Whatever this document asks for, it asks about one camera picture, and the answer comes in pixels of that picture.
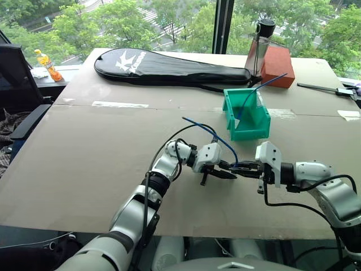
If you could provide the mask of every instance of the window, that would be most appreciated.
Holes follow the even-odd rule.
[[[0,29],[22,45],[34,66],[34,49],[56,65],[81,64],[95,47],[212,50],[215,0],[3,0],[0,5]]]
[[[31,65],[38,65],[34,49],[56,65],[81,64],[95,47],[211,53],[219,1],[0,0],[0,29],[22,44]],[[222,3],[233,1],[228,54],[246,55],[256,21],[269,18],[277,25],[273,45],[292,57],[324,58],[339,77],[361,79],[360,0]]]
[[[357,0],[235,0],[227,53],[248,54],[256,21],[267,18],[276,23],[271,45],[292,57],[326,59],[337,76],[361,79],[360,7]]]

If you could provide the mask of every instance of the teal plastic bin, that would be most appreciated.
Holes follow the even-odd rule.
[[[231,140],[267,138],[270,134],[271,117],[267,108],[254,91],[241,110],[251,89],[224,89],[223,111],[227,117],[227,129]]]

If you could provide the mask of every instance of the water bottle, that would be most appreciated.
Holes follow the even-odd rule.
[[[34,50],[34,52],[36,53],[36,59],[38,60],[38,62],[47,69],[51,78],[54,81],[60,81],[61,79],[63,79],[60,72],[55,69],[48,55],[41,53],[39,49]]]
[[[262,64],[275,27],[275,22],[270,19],[262,19],[257,24],[245,65],[245,68],[255,77],[261,75]]]

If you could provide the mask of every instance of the orange block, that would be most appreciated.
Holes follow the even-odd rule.
[[[269,46],[261,68],[262,83],[270,81],[284,73],[287,73],[287,75],[270,83],[268,86],[287,89],[294,81],[294,72],[289,50],[287,48]]]

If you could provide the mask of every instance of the table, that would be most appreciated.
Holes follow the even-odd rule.
[[[0,224],[62,231],[104,232],[119,206],[140,183],[158,147],[188,125],[181,116],[207,123],[229,141],[223,97],[196,88],[145,87],[109,82],[95,74],[95,49],[35,128],[0,181]],[[244,56],[165,53],[215,64],[242,66]],[[337,110],[354,102],[296,87],[304,82],[340,86],[324,60],[292,59],[296,80],[289,90],[261,90],[271,115],[269,140],[284,161],[320,160],[352,175],[360,188],[361,121]],[[125,104],[147,104],[144,108]],[[182,133],[198,146],[210,136],[199,128]],[[265,139],[231,142],[240,159],[254,159]],[[224,150],[224,159],[232,154]],[[262,239],[332,239],[317,215],[297,207],[267,207],[257,181],[219,180],[185,168],[164,197],[156,234]],[[307,193],[269,188],[272,202],[317,208]]]

